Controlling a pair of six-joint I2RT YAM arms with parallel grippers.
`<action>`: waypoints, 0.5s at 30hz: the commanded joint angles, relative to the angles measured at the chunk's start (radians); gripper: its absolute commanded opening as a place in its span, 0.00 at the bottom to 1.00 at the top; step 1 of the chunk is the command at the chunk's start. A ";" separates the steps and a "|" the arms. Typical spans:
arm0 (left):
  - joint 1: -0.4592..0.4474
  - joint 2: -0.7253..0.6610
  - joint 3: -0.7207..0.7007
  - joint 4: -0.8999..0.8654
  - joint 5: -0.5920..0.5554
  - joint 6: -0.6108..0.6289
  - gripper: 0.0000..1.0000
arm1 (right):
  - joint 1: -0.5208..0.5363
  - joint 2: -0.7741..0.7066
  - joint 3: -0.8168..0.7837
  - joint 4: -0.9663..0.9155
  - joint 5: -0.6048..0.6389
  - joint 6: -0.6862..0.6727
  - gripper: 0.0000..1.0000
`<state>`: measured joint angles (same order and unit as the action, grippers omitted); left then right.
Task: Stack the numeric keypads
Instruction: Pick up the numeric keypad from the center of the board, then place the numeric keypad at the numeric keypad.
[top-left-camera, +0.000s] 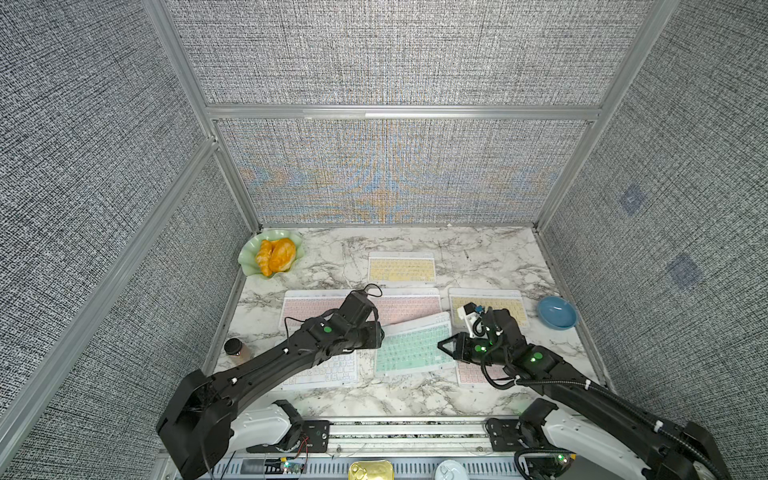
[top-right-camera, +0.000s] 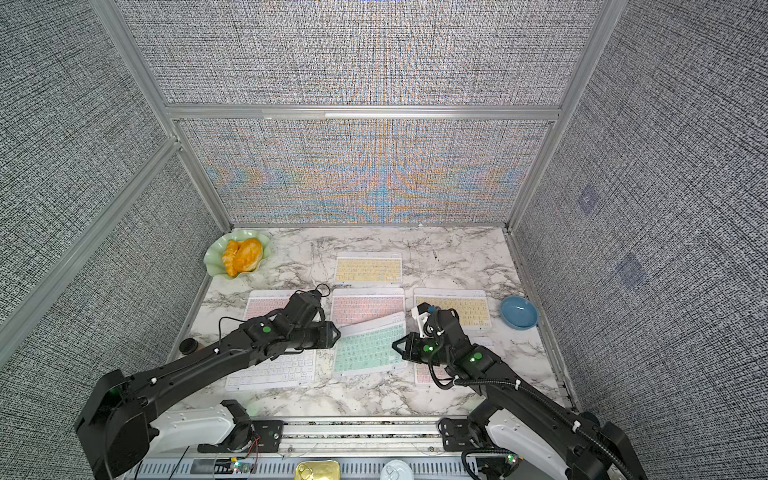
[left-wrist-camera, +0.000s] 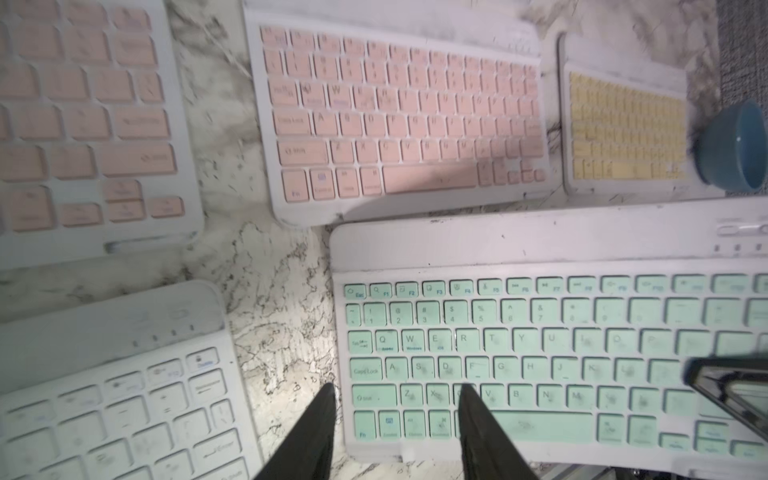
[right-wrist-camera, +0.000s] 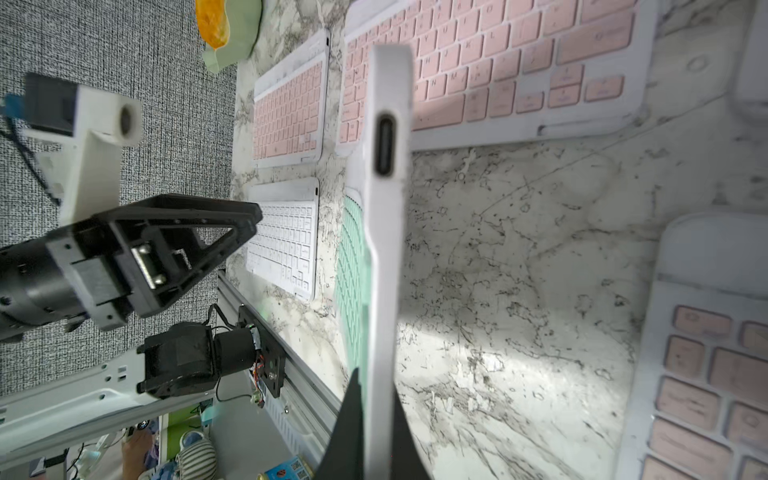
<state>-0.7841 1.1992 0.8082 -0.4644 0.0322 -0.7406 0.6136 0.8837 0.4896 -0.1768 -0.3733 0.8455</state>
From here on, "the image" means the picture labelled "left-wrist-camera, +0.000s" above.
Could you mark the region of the green keyboard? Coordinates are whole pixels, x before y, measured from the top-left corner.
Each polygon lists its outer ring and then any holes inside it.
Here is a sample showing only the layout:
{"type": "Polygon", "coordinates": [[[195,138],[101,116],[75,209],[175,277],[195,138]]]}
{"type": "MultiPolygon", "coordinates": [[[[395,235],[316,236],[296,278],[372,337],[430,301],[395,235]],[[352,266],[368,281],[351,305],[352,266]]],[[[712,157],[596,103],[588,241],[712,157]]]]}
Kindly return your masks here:
{"type": "Polygon", "coordinates": [[[767,353],[765,198],[350,224],[330,252],[355,460],[458,459],[469,384],[530,461],[766,477],[684,380],[767,353]]]}

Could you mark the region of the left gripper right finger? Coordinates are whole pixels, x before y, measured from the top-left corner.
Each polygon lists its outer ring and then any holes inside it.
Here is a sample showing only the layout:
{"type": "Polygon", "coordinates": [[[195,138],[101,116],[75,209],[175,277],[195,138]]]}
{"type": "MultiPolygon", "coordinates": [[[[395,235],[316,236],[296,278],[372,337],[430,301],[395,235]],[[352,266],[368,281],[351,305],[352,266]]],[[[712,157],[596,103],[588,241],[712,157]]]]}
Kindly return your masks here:
{"type": "Polygon", "coordinates": [[[537,475],[469,384],[461,386],[458,420],[465,479],[537,479],[537,475]]]}

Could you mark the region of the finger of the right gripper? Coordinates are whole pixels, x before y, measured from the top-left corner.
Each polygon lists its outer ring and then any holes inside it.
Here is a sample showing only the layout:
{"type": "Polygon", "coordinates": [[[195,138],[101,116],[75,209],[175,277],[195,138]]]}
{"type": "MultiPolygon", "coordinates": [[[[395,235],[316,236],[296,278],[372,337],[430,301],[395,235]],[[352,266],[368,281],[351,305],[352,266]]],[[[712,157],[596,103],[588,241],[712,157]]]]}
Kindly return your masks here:
{"type": "Polygon", "coordinates": [[[684,383],[744,426],[767,425],[767,357],[694,358],[684,383]]]}

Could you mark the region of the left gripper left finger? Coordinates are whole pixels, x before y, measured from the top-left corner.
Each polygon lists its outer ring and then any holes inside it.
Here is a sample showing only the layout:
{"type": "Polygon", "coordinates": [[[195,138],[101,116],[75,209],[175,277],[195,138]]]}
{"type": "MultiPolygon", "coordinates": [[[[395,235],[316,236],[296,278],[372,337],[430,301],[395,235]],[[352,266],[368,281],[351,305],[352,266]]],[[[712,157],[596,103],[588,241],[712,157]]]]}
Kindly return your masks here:
{"type": "Polygon", "coordinates": [[[324,384],[255,480],[328,480],[334,450],[336,397],[324,384]]]}

